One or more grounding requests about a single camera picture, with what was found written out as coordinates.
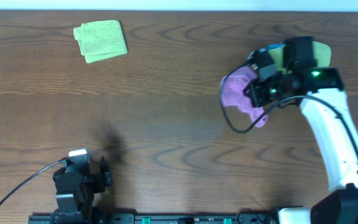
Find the purple microfiber cloth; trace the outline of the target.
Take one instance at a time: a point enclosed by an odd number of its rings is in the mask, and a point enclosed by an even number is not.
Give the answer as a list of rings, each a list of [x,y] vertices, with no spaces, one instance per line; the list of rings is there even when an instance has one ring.
[[[261,128],[268,120],[265,115],[257,123],[257,119],[265,112],[262,107],[252,106],[251,99],[245,96],[243,90],[249,86],[250,82],[257,78],[257,74],[247,65],[235,68],[230,74],[224,76],[219,84],[219,99],[224,119],[227,125],[235,132],[248,132],[253,127]],[[246,130],[238,130],[230,122],[226,107],[233,106],[242,114],[247,114],[251,120],[251,125]]]

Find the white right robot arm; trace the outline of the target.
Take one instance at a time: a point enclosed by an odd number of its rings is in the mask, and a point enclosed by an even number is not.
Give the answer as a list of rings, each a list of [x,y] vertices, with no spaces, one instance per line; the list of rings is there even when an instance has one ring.
[[[257,77],[244,88],[252,106],[268,111],[299,107],[309,123],[327,173],[329,195],[311,208],[277,210],[277,223],[358,223],[358,132],[331,49],[312,37],[294,37],[252,52]]]

